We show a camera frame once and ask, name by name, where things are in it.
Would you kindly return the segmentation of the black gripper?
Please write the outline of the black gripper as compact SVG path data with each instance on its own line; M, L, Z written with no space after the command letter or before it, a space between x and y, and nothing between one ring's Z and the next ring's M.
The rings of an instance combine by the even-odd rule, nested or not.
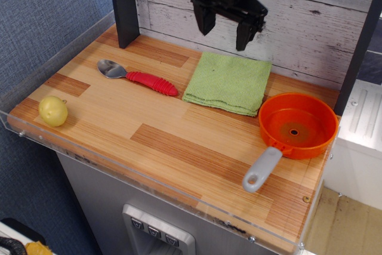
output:
M238 24L236 30L236 50L244 51L264 26L268 13L258 0L191 0L196 22L205 36L215 26L216 14L231 19Z

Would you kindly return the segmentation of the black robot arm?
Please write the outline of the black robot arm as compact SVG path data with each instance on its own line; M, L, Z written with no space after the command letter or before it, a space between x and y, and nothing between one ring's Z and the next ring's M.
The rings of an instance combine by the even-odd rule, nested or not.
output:
M198 28L207 35L216 15L237 22L236 50L243 51L256 33L263 30L268 9L259 0L191 0Z

